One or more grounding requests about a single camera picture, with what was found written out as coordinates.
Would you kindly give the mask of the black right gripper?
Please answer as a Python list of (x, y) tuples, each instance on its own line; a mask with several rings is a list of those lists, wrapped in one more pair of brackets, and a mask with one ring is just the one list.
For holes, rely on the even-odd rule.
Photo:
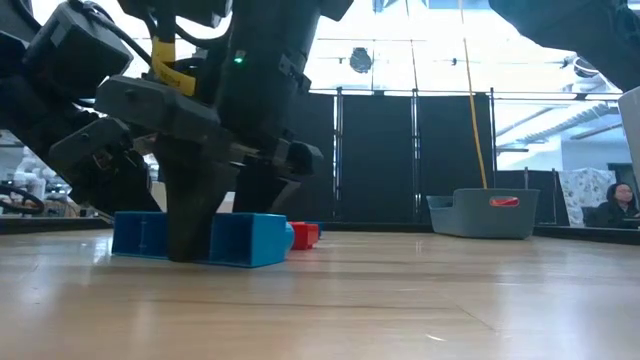
[[(205, 249), (214, 214), (235, 179), (234, 213), (282, 213), (286, 200), (316, 172), (323, 154), (310, 144), (291, 144), (283, 163), (273, 158), (285, 139), (284, 117), (308, 54), (304, 47), (232, 45), (221, 73), (219, 117), (156, 82), (113, 76), (99, 86), (98, 111), (156, 135), (170, 260), (191, 262)], [(221, 124), (259, 153), (244, 156), (238, 176), (230, 164), (233, 137)]]

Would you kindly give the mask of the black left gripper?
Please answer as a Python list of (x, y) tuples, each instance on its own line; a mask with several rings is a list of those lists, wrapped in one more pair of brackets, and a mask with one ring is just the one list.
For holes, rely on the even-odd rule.
[(23, 64), (27, 43), (0, 31), (0, 125), (102, 213), (157, 212), (148, 166), (129, 129), (76, 107)]

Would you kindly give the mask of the long blue block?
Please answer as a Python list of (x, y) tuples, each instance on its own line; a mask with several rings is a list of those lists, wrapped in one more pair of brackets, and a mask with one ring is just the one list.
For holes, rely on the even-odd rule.
[[(278, 264), (294, 243), (294, 230), (284, 215), (218, 213), (208, 240), (194, 261), (208, 265), (258, 268)], [(114, 255), (166, 259), (167, 215), (163, 212), (119, 212), (111, 245)]]

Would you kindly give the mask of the small red block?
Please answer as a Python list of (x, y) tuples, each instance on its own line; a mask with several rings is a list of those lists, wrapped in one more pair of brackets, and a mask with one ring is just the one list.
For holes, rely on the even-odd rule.
[(320, 237), (320, 228), (316, 223), (308, 222), (290, 222), (289, 225), (293, 229), (294, 241), (292, 250), (310, 250), (318, 242)]

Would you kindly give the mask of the black partition screen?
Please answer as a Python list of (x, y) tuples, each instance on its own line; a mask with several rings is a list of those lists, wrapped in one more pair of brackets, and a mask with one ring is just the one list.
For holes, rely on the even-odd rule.
[(449, 196), (492, 185), (490, 98), (345, 95), (298, 97), (289, 127), (324, 159), (283, 205), (296, 221), (418, 223), (428, 207), (415, 196)]

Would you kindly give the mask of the black ceiling device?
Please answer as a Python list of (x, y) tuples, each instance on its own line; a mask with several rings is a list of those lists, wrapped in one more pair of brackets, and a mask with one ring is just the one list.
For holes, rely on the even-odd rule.
[(367, 74), (373, 65), (371, 56), (365, 47), (354, 47), (349, 58), (352, 70), (359, 74)]
[(574, 73), (580, 78), (593, 78), (601, 75), (600, 71), (579, 53), (575, 54), (572, 66)]

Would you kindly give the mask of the teal plastic bin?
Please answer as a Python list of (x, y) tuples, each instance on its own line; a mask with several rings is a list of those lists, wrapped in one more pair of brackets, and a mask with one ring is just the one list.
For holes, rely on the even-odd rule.
[[(540, 191), (463, 188), (451, 196), (427, 196), (431, 224), (438, 234), (466, 238), (525, 239), (532, 235)], [(492, 207), (493, 196), (515, 196), (518, 207)]]

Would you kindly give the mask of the patterned white panel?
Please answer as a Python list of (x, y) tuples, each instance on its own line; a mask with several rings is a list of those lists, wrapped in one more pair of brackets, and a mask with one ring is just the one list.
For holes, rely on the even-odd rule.
[(583, 207), (597, 207), (606, 201), (606, 192), (616, 182), (613, 171), (595, 168), (563, 170), (558, 173), (571, 227), (583, 227)]

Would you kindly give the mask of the person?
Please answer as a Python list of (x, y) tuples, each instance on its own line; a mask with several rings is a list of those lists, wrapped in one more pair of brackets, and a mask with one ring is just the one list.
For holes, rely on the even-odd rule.
[(606, 201), (584, 218), (586, 227), (640, 229), (640, 210), (632, 188), (624, 182), (609, 186)]

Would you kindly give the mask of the black table frame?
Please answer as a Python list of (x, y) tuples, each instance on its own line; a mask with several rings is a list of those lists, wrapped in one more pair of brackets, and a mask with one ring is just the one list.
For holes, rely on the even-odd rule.
[[(111, 225), (99, 218), (0, 217), (0, 235), (103, 230), (110, 228)], [(423, 223), (327, 222), (322, 224), (322, 230), (342, 232), (433, 233), (433, 227), (430, 224)], [(640, 230), (538, 225), (534, 227), (532, 235), (563, 240), (640, 246)]]

